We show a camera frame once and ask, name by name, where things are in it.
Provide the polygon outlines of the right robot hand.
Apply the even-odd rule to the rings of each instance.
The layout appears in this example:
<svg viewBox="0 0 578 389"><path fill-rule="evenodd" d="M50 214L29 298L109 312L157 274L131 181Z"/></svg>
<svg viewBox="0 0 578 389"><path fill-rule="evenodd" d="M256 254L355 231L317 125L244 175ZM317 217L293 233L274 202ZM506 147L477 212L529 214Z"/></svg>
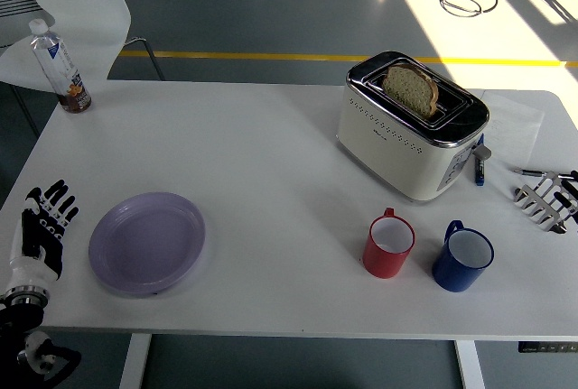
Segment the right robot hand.
<svg viewBox="0 0 578 389"><path fill-rule="evenodd" d="M556 228L565 231L565 222L572 219L577 222L577 172L572 171L570 175L555 174L554 199L556 210L559 213Z"/></svg>

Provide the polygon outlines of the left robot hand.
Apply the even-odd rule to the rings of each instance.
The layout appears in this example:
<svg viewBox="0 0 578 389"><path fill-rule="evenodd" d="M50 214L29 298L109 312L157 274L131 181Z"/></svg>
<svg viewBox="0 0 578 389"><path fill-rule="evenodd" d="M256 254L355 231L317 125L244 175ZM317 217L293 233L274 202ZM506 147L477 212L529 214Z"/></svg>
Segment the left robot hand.
<svg viewBox="0 0 578 389"><path fill-rule="evenodd" d="M76 197L63 180L46 190L35 187L28 192L14 232L9 292L25 287L46 290L60 279L63 238L78 213Z"/></svg>

